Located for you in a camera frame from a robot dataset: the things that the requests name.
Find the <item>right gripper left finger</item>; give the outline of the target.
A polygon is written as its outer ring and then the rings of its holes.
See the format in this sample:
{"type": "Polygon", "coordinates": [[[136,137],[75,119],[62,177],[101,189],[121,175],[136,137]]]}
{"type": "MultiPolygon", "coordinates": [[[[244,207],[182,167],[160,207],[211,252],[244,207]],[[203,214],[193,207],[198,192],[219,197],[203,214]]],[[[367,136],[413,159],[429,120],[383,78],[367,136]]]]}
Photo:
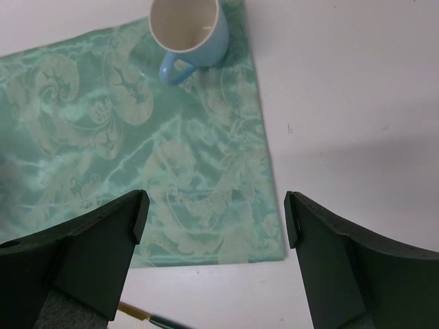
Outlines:
{"type": "Polygon", "coordinates": [[[2,328],[107,328],[150,200],[134,190],[74,219],[1,244],[2,328]]]}

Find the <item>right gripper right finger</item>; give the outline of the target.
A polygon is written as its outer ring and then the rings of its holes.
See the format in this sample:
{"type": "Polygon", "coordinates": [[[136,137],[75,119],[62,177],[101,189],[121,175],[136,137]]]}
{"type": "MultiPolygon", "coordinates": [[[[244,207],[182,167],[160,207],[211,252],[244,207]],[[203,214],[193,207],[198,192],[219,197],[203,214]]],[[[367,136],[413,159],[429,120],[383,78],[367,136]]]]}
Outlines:
{"type": "Polygon", "coordinates": [[[285,221],[314,328],[437,328],[438,253],[287,192],[285,221]]]}

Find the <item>teal patterned cloth napkin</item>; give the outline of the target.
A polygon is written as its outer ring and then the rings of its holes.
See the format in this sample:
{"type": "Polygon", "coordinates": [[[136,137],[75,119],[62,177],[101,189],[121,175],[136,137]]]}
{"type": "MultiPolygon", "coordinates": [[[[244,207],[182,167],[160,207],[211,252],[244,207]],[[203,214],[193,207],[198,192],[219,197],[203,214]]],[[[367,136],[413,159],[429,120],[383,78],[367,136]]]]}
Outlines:
{"type": "Polygon", "coordinates": [[[230,47],[178,86],[146,19],[1,59],[1,240],[149,199],[133,267],[283,260],[242,1],[230,47]]]}

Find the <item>light blue mug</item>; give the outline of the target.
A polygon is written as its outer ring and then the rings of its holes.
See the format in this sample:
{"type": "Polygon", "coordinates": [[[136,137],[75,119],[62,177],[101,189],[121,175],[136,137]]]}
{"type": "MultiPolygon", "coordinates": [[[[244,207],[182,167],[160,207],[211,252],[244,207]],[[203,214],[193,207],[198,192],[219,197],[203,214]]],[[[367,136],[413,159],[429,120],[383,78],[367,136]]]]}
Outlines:
{"type": "Polygon", "coordinates": [[[153,1],[148,23],[166,51],[158,74],[168,85],[216,65],[228,50],[228,23],[218,0],[153,1]]]}

